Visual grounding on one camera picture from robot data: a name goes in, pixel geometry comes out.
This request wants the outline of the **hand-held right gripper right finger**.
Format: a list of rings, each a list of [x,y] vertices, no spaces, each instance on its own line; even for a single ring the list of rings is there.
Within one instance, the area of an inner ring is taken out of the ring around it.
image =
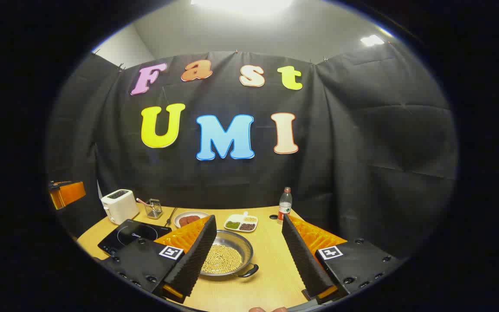
[[[282,235],[310,299],[323,304],[371,287],[403,262],[362,238],[345,240],[286,215]]]

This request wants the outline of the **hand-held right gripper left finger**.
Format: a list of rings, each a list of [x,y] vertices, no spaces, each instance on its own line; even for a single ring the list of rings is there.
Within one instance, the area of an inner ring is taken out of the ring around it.
[[[183,303],[191,295],[216,235],[216,218],[209,215],[154,241],[137,238],[101,265],[145,292]]]

